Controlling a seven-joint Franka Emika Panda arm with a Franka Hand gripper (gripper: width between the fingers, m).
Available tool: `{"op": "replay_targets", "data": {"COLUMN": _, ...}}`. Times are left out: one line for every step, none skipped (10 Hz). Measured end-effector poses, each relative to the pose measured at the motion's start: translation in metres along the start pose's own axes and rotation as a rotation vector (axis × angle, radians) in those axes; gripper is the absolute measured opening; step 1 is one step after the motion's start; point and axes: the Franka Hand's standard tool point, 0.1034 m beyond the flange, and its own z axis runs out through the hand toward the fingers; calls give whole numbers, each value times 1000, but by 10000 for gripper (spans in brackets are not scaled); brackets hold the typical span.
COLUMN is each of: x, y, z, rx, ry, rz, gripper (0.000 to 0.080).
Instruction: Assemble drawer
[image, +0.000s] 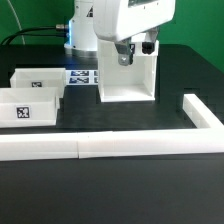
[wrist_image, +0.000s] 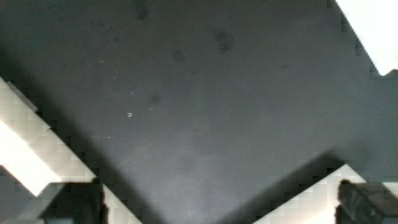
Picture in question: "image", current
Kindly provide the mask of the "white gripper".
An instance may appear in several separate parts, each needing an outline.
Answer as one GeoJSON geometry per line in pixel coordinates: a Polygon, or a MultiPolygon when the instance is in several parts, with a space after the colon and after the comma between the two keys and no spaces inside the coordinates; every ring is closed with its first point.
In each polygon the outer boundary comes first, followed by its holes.
{"type": "Polygon", "coordinates": [[[128,66],[133,52],[127,38],[147,31],[142,53],[153,53],[158,35],[154,27],[172,20],[175,4],[176,0],[93,0],[94,31],[99,39],[116,42],[118,62],[128,66]]]}

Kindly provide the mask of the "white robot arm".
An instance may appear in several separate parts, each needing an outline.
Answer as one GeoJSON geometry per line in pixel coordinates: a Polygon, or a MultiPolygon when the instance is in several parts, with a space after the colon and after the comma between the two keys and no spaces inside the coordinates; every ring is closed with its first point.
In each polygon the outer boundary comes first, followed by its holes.
{"type": "Polygon", "coordinates": [[[97,40],[115,44],[120,65],[133,63],[134,42],[142,53],[155,49],[159,26],[171,21],[176,0],[74,0],[68,22],[68,54],[96,58],[97,40]]]}

